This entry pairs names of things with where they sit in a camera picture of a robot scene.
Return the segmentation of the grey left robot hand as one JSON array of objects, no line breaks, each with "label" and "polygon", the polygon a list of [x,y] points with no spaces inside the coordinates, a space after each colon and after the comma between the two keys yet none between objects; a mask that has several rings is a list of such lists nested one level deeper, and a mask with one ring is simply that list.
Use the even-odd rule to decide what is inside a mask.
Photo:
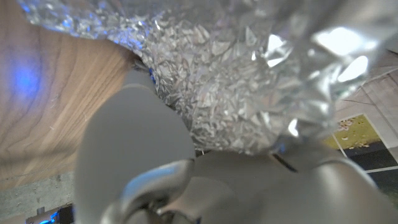
[{"label": "grey left robot hand", "polygon": [[396,223],[359,166],[317,142],[280,154],[196,156],[149,72],[88,122],[75,171],[77,223]]}]

